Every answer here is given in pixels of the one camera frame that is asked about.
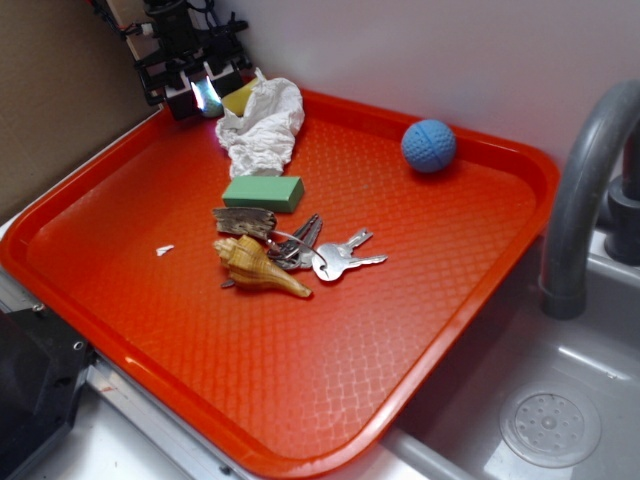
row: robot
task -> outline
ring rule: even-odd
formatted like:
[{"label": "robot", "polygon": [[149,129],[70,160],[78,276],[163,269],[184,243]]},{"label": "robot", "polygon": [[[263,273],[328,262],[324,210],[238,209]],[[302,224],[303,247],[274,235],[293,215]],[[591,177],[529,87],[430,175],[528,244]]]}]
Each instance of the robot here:
[{"label": "robot", "polygon": [[[86,0],[94,13],[125,40],[130,35],[148,35],[159,48],[134,63],[149,105],[166,102],[176,120],[196,114],[216,116],[222,107],[211,108],[211,101],[244,85],[241,71],[252,68],[236,33],[248,28],[235,13],[222,24],[214,11],[214,1],[204,7],[187,0],[144,0],[145,14],[151,19],[122,28],[97,0]],[[194,27],[190,10],[204,15],[207,29]]]}]

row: crumpled white rag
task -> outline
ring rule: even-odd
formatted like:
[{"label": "crumpled white rag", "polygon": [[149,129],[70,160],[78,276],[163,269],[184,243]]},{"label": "crumpled white rag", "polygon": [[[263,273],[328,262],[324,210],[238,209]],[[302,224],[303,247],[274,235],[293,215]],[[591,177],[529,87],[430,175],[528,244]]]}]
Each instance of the crumpled white rag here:
[{"label": "crumpled white rag", "polygon": [[225,108],[216,135],[231,157],[230,176],[279,176],[291,161],[295,136],[304,121],[300,89],[284,78],[267,80],[256,69],[244,115]]}]

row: key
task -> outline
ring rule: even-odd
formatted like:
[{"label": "key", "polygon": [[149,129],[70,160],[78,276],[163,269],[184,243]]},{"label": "key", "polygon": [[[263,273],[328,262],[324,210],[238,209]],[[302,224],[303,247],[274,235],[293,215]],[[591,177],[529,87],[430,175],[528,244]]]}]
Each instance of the key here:
[{"label": "key", "polygon": [[[313,245],[316,243],[316,240],[318,238],[318,235],[320,234],[321,229],[322,229],[322,219],[319,218],[318,221],[316,221],[311,226],[311,228],[309,229],[309,233],[304,238],[305,245],[309,247],[313,247]],[[311,268],[313,266],[313,257],[315,256],[316,254],[313,252],[313,250],[311,250],[310,248],[305,248],[304,246],[300,245],[300,250],[298,253],[298,259],[299,259],[298,267],[304,268],[304,269]]]},{"label": "key", "polygon": [[347,240],[345,243],[337,244],[338,250],[342,255],[350,257],[353,253],[353,249],[359,247],[364,242],[369,240],[373,236],[373,233],[367,231],[366,228],[362,228],[358,230],[358,232]]},{"label": "key", "polygon": [[[317,213],[312,215],[309,220],[293,232],[293,236],[304,242],[305,236],[318,220],[320,220],[320,216]],[[267,256],[272,260],[289,260],[298,253],[299,249],[299,242],[295,240],[285,240],[284,242],[277,243],[275,247],[272,246],[267,252]]]},{"label": "key", "polygon": [[362,245],[373,234],[365,228],[356,233],[346,243],[325,243],[318,248],[318,254],[312,259],[313,271],[321,280],[332,282],[342,276],[348,268],[356,268],[362,265],[384,262],[387,255],[374,255],[371,257],[352,257],[353,249]]}]

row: small white paper piece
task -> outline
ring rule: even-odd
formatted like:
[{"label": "small white paper piece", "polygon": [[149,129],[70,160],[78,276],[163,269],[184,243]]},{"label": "small white paper piece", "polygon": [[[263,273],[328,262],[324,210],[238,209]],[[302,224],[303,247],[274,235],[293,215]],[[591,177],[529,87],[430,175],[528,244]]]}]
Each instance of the small white paper piece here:
[{"label": "small white paper piece", "polygon": [[174,248],[174,245],[165,245],[164,247],[156,248],[156,255],[161,257],[165,253],[173,250],[173,248]]}]

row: yellow sponge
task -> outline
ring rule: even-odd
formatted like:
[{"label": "yellow sponge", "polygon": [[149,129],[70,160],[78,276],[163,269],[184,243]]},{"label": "yellow sponge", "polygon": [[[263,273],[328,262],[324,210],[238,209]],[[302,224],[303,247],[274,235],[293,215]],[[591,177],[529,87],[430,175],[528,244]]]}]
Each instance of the yellow sponge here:
[{"label": "yellow sponge", "polygon": [[258,83],[258,78],[254,78],[244,87],[239,88],[235,92],[231,92],[230,94],[225,95],[224,97],[222,97],[222,105],[224,105],[225,108],[231,110],[238,117],[241,117],[242,115],[244,115],[244,109],[247,106],[247,102],[249,101],[251,89],[256,83]]}]

